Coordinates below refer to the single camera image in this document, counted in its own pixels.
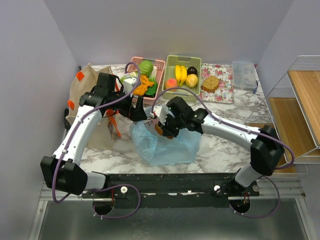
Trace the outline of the yellow orange food piece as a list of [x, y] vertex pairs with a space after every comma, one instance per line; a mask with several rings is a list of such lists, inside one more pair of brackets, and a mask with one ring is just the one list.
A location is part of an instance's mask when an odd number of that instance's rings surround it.
[[140, 85], [133, 91], [133, 94], [136, 96], [143, 96], [148, 88], [154, 86], [154, 82], [150, 81], [146, 75], [141, 75], [140, 77]]

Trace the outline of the white cauliflower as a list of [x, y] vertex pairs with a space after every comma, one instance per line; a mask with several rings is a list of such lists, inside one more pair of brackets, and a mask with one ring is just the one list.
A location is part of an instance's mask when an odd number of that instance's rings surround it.
[[120, 81], [123, 82], [125, 79], [128, 78], [137, 78], [138, 77], [138, 73], [136, 71], [134, 72], [130, 72], [130, 73], [126, 73], [124, 74], [121, 78]]

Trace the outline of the pink orange peach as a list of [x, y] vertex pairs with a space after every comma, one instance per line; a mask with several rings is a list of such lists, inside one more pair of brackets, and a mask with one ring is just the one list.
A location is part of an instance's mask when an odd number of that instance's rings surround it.
[[177, 90], [176, 87], [178, 87], [178, 82], [175, 78], [169, 78], [166, 80], [165, 85], [164, 85], [165, 90], [170, 89], [170, 88], [174, 88], [174, 89], [171, 89], [170, 91], [175, 92]]

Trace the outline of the light blue plastic grocery bag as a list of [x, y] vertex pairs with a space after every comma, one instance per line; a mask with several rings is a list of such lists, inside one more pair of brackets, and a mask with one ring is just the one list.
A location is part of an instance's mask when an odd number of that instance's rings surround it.
[[137, 154], [151, 166], [193, 163], [200, 149], [201, 134], [184, 128], [177, 137], [169, 139], [157, 133], [158, 120], [151, 118], [151, 107], [144, 111], [147, 119], [129, 127]]

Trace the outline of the green cabbage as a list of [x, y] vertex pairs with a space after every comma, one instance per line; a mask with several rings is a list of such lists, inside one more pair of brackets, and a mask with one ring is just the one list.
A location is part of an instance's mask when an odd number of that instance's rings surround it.
[[138, 65], [140, 74], [149, 77], [153, 72], [154, 66], [150, 60], [142, 60]]

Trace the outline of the beige canvas tote bag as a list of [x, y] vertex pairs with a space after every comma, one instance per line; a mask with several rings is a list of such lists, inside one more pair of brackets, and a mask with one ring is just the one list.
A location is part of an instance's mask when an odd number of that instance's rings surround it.
[[[64, 121], [67, 130], [76, 118], [80, 97], [84, 93], [90, 92], [97, 84], [99, 73], [112, 74], [113, 72], [110, 65], [92, 66], [88, 64], [76, 74], [70, 87], [67, 102], [68, 112]], [[86, 147], [97, 150], [112, 150], [115, 137], [121, 136], [117, 126], [119, 117], [119, 114], [112, 115], [112, 112], [108, 110], [95, 127]]]

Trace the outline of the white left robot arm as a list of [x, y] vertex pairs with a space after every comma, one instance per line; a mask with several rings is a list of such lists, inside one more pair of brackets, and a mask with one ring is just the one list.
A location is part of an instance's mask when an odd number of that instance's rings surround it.
[[101, 72], [96, 86], [80, 97], [75, 120], [65, 139], [52, 156], [44, 156], [40, 162], [48, 188], [74, 195], [93, 190], [101, 198], [110, 194], [111, 185], [104, 174], [86, 172], [80, 167], [84, 149], [107, 110], [133, 122], [147, 118], [142, 96], [136, 105], [132, 104], [133, 91], [140, 85], [140, 78], [126, 74], [120, 90], [116, 90], [117, 79], [116, 75]]

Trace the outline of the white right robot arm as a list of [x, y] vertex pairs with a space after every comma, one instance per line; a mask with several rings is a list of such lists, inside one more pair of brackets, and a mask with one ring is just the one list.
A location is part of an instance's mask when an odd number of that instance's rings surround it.
[[175, 138], [180, 130], [213, 135], [233, 142], [250, 152], [250, 162], [242, 167], [230, 183], [230, 191], [241, 196], [249, 185], [262, 176], [271, 176], [285, 150], [269, 125], [262, 128], [238, 124], [211, 113], [207, 108], [193, 110], [181, 97], [172, 98], [166, 106], [154, 111], [158, 132]]

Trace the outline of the pink plastic basket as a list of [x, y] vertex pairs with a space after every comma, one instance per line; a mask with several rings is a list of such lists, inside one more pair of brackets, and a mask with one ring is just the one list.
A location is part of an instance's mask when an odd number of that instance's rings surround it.
[[[157, 67], [156, 81], [158, 83], [158, 87], [157, 87], [156, 93], [155, 93], [155, 95], [152, 95], [152, 96], [148, 96], [146, 94], [143, 96], [143, 104], [144, 105], [152, 105], [158, 95], [158, 92], [160, 91], [159, 89], [160, 89], [160, 85], [161, 85], [161, 80], [164, 76], [164, 69], [166, 66], [166, 62], [164, 60], [149, 59], [149, 58], [143, 58], [143, 57], [139, 57], [139, 56], [132, 57], [131, 62], [139, 65], [141, 63], [141, 61], [143, 61], [143, 60], [149, 60], [152, 62], [153, 66]], [[137, 68], [135, 67], [135, 65], [130, 64], [127, 67], [126, 72], [131, 73], [131, 72], [138, 72], [138, 71], [137, 71]]]

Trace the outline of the green bok choy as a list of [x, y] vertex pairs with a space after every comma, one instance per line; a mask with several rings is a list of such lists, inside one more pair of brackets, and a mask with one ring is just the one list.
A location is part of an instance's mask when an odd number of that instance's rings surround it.
[[153, 83], [152, 86], [149, 86], [147, 88], [147, 91], [145, 92], [145, 94], [147, 96], [153, 96], [156, 94], [157, 88], [158, 88], [158, 82], [157, 82], [157, 72], [158, 72], [158, 68], [156, 66], [153, 66], [153, 70], [150, 74], [150, 76], [148, 77], [148, 80]]

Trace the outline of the yellow pear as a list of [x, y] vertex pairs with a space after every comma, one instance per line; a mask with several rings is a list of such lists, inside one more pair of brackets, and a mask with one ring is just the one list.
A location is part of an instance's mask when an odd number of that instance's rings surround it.
[[185, 84], [189, 87], [189, 88], [194, 88], [197, 86], [199, 82], [199, 79], [197, 77], [196, 74], [189, 74], [187, 75], [186, 77], [186, 80], [185, 80]]

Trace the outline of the brown bread slice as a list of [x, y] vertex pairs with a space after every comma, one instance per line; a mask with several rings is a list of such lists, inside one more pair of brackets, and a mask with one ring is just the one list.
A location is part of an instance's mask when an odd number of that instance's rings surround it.
[[201, 86], [201, 89], [207, 93], [215, 93], [216, 89], [219, 87], [220, 79], [216, 76], [207, 77]]

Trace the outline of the yellow banana bunch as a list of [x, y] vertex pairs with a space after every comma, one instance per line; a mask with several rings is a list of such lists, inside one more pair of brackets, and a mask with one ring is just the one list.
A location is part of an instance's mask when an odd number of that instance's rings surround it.
[[175, 66], [175, 79], [180, 87], [183, 86], [187, 78], [187, 68], [184, 65]]

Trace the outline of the dark purple plum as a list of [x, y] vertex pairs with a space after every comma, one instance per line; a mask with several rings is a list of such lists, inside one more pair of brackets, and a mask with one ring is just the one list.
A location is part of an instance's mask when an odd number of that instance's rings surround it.
[[187, 75], [197, 75], [198, 74], [198, 70], [196, 67], [194, 66], [190, 66], [188, 69], [187, 69]]

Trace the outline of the floral rectangular tray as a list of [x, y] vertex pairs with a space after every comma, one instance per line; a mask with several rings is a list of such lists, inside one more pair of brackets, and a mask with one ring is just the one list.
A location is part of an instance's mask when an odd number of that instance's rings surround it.
[[233, 103], [234, 81], [231, 65], [203, 63], [199, 83], [199, 97], [203, 101]]

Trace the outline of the green plastic basket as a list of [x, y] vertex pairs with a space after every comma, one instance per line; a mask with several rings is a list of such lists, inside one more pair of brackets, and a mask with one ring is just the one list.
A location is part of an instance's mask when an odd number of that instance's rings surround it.
[[173, 89], [163, 94], [165, 99], [181, 97], [187, 102], [195, 102], [196, 96], [200, 95], [200, 73], [202, 59], [180, 55], [168, 55], [164, 70], [162, 90], [178, 86], [190, 90], [190, 92]]

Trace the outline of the clear plastic organizer box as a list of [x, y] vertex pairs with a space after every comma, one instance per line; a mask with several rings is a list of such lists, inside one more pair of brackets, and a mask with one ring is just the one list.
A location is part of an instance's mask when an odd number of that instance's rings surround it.
[[253, 92], [257, 88], [256, 68], [252, 62], [232, 62], [233, 86]]

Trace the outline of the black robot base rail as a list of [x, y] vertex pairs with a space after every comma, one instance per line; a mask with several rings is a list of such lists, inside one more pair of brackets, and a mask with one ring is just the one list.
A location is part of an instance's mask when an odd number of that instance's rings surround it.
[[233, 173], [108, 174], [104, 191], [89, 190], [84, 199], [116, 208], [227, 208], [230, 200], [260, 195], [257, 183], [236, 185]]

